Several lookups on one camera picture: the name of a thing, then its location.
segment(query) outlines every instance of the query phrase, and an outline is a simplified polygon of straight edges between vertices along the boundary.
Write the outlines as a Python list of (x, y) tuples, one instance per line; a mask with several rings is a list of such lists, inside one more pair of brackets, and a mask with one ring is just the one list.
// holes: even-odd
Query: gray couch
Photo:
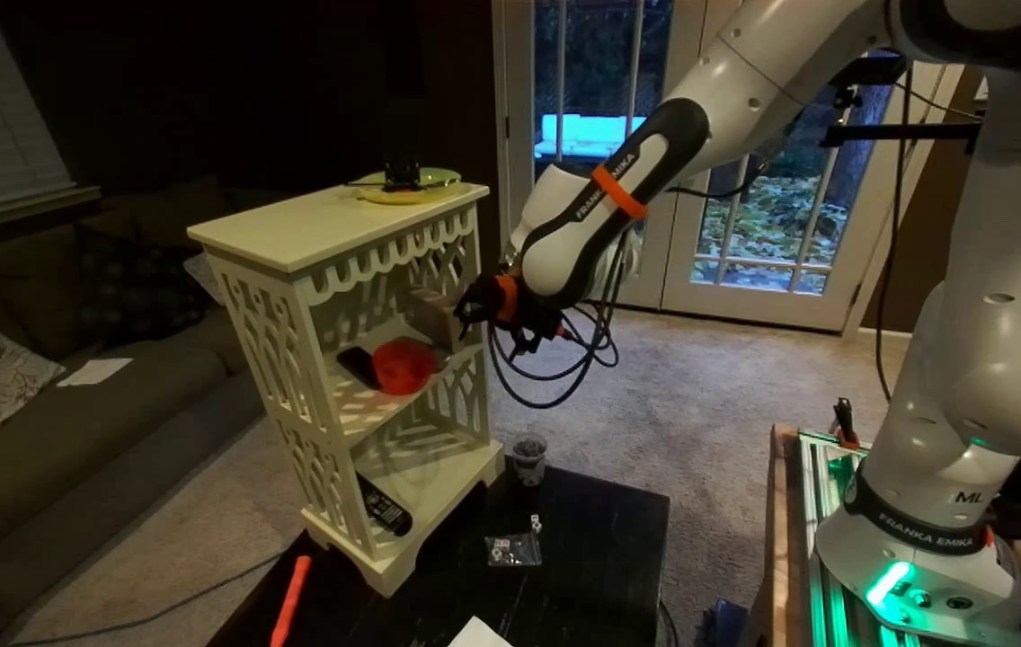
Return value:
[(0, 637), (84, 559), (260, 418), (225, 311), (161, 338), (84, 348), (79, 227), (188, 249), (219, 207), (195, 193), (106, 201), (85, 218), (0, 232), (0, 329), (63, 368), (131, 364), (94, 388), (48, 384), (0, 428)]

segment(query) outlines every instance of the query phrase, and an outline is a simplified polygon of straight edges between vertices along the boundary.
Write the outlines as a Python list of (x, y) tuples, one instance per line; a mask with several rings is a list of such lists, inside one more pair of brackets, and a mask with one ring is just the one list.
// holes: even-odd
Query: red object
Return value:
[(294, 572), (291, 572), (291, 587), (288, 587), (285, 602), (279, 602), (279, 618), (271, 629), (271, 647), (285, 647), (291, 638), (294, 607), (297, 607), (306, 575), (308, 575), (308, 553), (297, 553)]
[(377, 346), (369, 351), (369, 364), (375, 364), (375, 377), (381, 392), (411, 395), (427, 384), (427, 377), (438, 368), (438, 357), (430, 346), (416, 338), (396, 338), (396, 340)]

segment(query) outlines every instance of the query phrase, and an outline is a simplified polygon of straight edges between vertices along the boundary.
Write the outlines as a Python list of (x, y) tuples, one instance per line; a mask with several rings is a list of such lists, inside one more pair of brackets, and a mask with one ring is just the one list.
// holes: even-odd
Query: black table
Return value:
[[(546, 563), (489, 569), (486, 535), (528, 533), (528, 514), (544, 519)], [(666, 520), (667, 498), (653, 492), (552, 467), (544, 487), (520, 487), (508, 472), (491, 487), (474, 487), (424, 541), (414, 577), (390, 599), (368, 588), (352, 559), (302, 533), (212, 642), (265, 642), (294, 556), (314, 553), (291, 632), (297, 647), (438, 647), (472, 616), (513, 647), (652, 647)]]

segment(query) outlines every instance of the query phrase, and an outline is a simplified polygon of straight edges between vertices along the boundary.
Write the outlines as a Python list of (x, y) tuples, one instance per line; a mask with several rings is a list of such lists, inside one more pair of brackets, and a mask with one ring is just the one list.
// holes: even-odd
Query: white paper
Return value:
[(472, 616), (472, 623), (460, 629), (460, 637), (448, 638), (448, 647), (510, 647), (510, 642)]
[(75, 375), (61, 377), (56, 388), (75, 388), (75, 384), (104, 384), (110, 375), (117, 375), (129, 364), (129, 357), (104, 357), (104, 358), (85, 358)]

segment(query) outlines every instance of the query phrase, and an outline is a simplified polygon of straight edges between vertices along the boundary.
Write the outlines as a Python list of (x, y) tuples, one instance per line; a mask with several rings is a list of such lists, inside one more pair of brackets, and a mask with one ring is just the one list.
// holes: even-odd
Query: green light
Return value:
[(884, 596), (910, 575), (910, 559), (894, 559), (871, 588), (865, 599), (871, 607), (879, 607)]

